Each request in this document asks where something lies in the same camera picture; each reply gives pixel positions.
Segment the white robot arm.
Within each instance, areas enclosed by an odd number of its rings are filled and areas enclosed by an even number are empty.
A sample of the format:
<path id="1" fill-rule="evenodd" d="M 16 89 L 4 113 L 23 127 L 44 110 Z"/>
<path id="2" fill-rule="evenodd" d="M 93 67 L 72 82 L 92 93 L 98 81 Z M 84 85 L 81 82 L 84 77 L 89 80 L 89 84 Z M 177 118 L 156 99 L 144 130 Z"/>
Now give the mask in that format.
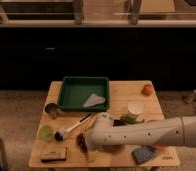
<path id="1" fill-rule="evenodd" d="M 96 150 L 109 145 L 159 145 L 196 148 L 196 116 L 114 126 L 109 113 L 97 115 L 85 134 L 87 148 Z"/>

